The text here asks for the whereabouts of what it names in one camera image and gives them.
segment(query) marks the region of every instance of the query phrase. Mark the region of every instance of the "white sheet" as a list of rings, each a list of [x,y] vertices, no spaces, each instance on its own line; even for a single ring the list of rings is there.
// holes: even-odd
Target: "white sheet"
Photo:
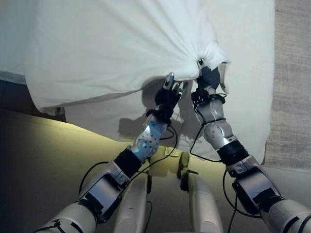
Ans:
[[[207,2],[206,12],[217,30],[218,41],[232,61],[226,70],[230,94],[224,105],[225,116],[249,153],[262,162],[270,130],[273,91],[274,1]],[[66,119],[112,139],[128,140],[139,133],[143,114],[147,107],[152,107],[154,93],[149,88],[115,100],[66,107]],[[199,129],[189,96],[186,97],[173,116],[173,126],[180,134],[178,148],[183,151],[189,151]],[[218,158],[203,137],[194,152]]]
[[[33,1],[36,23],[26,81],[40,111],[114,99],[174,71],[197,78],[229,59],[216,41],[205,0]]]
[[[0,79],[26,84],[25,51],[35,9],[24,0],[0,1]]]

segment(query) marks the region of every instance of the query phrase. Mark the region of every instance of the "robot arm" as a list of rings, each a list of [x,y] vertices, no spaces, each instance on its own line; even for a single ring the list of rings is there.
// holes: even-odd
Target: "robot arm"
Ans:
[[[311,210],[284,199],[262,166],[233,135],[223,112],[225,100],[216,94],[218,70],[211,71],[202,59],[198,66],[198,88],[191,95],[194,109],[204,127],[205,140],[217,151],[230,176],[236,178],[232,186],[244,209],[260,214],[273,233],[311,232]]]
[[[83,188],[77,202],[35,232],[93,233],[98,223],[107,221],[118,207],[131,177],[156,153],[160,137],[170,125],[173,109],[186,87],[187,83],[174,83],[174,74],[170,73],[155,97],[157,108],[148,111],[144,131],[133,145],[109,162]]]

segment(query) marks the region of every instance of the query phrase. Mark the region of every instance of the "wire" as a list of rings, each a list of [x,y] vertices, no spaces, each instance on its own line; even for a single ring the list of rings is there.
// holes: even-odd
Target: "wire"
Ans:
[[[163,137],[163,138],[160,138],[160,141],[161,140],[166,140],[166,139],[171,139],[172,137],[174,137],[174,132],[172,131],[172,130],[170,130],[170,129],[166,129],[167,131],[169,131],[169,132],[171,132],[172,133],[172,135],[171,136],[169,136],[169,137]]]
[[[194,142],[193,142],[193,144],[192,144],[192,146],[191,146],[191,148],[190,148],[190,154],[192,154],[192,155],[194,155],[194,156],[196,156],[196,157],[199,157],[199,158],[201,158],[201,159],[210,161],[210,162],[215,162],[215,163],[220,163],[220,162],[222,162],[222,160],[211,160],[211,159],[207,159],[207,158],[204,158],[204,157],[202,157],[202,156],[200,156],[200,155],[197,155],[197,154],[195,154],[195,153],[192,152],[192,149],[193,149],[193,147],[194,147],[194,145],[195,145],[195,142],[196,142],[196,140],[198,139],[198,137],[199,137],[199,135],[200,135],[200,132],[202,131],[203,127],[204,127],[204,124],[201,125],[199,132],[198,132],[197,135],[195,136]]]
[[[227,233],[230,233],[232,222],[233,222],[233,218],[234,218],[234,215],[237,212],[237,206],[238,206],[238,196],[235,195],[234,211],[233,211],[232,217],[230,219],[230,223],[229,223],[229,227],[228,227],[228,232]]]
[[[147,201],[147,202],[150,204],[150,212],[149,212],[149,216],[148,216],[148,219],[147,219],[147,222],[146,222],[144,233],[146,233],[146,231],[147,231],[147,227],[148,227],[148,224],[149,224],[149,221],[150,221],[150,217],[151,217],[151,213],[152,213],[152,202],[151,201]]]
[[[176,147],[177,147],[177,142],[178,142],[178,136],[177,136],[177,133],[176,133],[176,130],[174,129],[174,127],[173,127],[172,125],[170,125],[170,127],[171,127],[171,129],[174,131],[175,136],[176,136],[176,140],[175,140],[175,144],[174,144],[173,150],[172,150],[167,156],[165,156],[164,158],[161,158],[161,159],[158,159],[158,160],[154,161],[153,163],[149,164],[146,168],[144,168],[142,171],[138,172],[138,173],[130,180],[130,182],[129,182],[127,185],[129,185],[137,176],[139,176],[141,173],[143,173],[145,170],[147,170],[148,168],[150,168],[150,167],[153,166],[154,164],[156,164],[156,163],[158,163],[158,162],[160,162],[160,161],[162,161],[162,160],[168,158],[168,157],[172,154],[172,152],[176,149]],[[123,189],[123,190],[120,192],[120,196],[124,193],[125,190],[126,190],[126,189]]]
[[[241,214],[241,215],[244,215],[244,216],[246,216],[246,217],[252,217],[252,218],[259,218],[259,219],[262,219],[260,216],[249,215],[249,214],[247,214],[247,213],[244,213],[243,211],[239,210],[238,208],[236,208],[236,207],[232,204],[232,202],[231,202],[231,201],[229,200],[229,198],[228,198],[227,192],[225,191],[225,176],[226,176],[226,174],[227,174],[227,170],[225,170],[224,176],[223,176],[223,191],[224,191],[224,195],[225,195],[225,198],[226,198],[227,202],[231,205],[231,207],[232,207],[233,209],[236,209],[237,212],[238,212],[239,214]]]
[[[82,178],[82,180],[81,180],[81,182],[80,182],[79,193],[81,193],[83,183],[84,183],[84,181],[85,181],[87,175],[91,172],[91,170],[93,170],[94,167],[96,167],[96,166],[98,166],[98,165],[100,165],[100,164],[107,164],[107,163],[108,163],[108,162],[106,162],[106,161],[96,163],[96,164],[94,164],[92,167],[90,167],[90,168],[87,170],[86,174],[84,175],[84,177]]]

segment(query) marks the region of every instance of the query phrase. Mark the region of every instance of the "beige fabric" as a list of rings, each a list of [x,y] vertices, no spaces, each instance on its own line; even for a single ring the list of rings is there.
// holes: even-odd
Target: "beige fabric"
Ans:
[[[311,1],[276,0],[268,165],[311,167]]]

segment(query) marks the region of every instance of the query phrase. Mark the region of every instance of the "robotic hand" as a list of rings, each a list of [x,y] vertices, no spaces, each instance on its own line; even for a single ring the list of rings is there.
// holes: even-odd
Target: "robotic hand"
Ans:
[[[107,221],[118,207],[131,177],[156,153],[160,137],[170,125],[173,109],[186,88],[187,83],[176,83],[174,74],[170,73],[155,97],[157,108],[148,111],[144,131],[133,145],[109,162],[83,188],[77,202],[35,232],[93,233],[98,223]]]
[[[311,210],[284,199],[262,166],[233,135],[223,112],[225,99],[216,94],[218,70],[210,70],[203,59],[198,66],[198,88],[191,95],[194,110],[204,127],[205,140],[217,151],[230,176],[236,178],[232,186],[244,209],[260,214],[273,233],[311,232]]]

